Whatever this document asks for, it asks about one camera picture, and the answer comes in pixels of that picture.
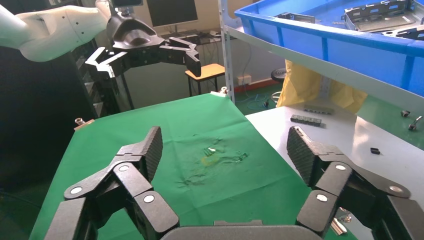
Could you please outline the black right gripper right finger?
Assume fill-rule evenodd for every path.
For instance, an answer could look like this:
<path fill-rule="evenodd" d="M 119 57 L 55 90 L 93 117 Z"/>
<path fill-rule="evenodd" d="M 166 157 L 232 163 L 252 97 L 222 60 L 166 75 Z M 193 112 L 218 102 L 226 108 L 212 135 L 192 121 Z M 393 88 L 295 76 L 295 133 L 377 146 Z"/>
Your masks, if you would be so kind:
<path fill-rule="evenodd" d="M 421 240 L 424 212 L 399 183 L 356 165 L 336 146 L 288 130 L 287 154 L 311 192 L 296 224 L 323 238 L 338 209 L 351 212 L 376 240 Z"/>

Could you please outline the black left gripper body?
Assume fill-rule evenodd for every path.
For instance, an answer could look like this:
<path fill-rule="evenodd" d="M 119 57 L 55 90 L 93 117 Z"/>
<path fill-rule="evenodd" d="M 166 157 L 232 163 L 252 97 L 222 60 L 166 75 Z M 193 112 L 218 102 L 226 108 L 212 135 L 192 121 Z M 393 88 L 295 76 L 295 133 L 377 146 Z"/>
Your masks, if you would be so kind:
<path fill-rule="evenodd" d="M 113 51 L 125 52 L 127 67 L 141 67 L 160 62 L 160 46 L 165 40 L 134 14 L 113 15 L 107 22 L 106 34 Z"/>

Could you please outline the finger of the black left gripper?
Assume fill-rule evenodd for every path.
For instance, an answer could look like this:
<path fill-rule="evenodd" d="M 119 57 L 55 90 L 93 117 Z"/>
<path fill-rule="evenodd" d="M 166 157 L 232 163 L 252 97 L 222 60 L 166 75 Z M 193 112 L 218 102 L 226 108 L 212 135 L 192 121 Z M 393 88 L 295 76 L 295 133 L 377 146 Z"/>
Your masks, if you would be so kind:
<path fill-rule="evenodd" d="M 115 53 L 106 47 L 98 47 L 84 62 L 92 79 L 111 79 L 131 68 L 129 53 Z"/>
<path fill-rule="evenodd" d="M 196 47 L 196 44 L 184 39 L 170 37 L 165 41 L 164 45 L 159 47 L 160 61 L 186 66 L 195 77 L 200 77 L 202 64 Z"/>

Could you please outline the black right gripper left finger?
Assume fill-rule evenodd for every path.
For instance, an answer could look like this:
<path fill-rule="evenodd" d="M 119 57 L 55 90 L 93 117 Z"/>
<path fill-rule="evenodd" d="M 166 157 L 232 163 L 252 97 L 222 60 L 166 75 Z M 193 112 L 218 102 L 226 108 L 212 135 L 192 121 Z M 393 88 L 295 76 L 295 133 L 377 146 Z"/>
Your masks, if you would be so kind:
<path fill-rule="evenodd" d="M 144 140 L 122 146 L 108 166 L 65 190 L 45 239 L 95 240 L 119 210 L 127 213 L 146 240 L 159 240 L 177 228 L 178 216 L 151 184 L 162 151 L 158 126 Z"/>

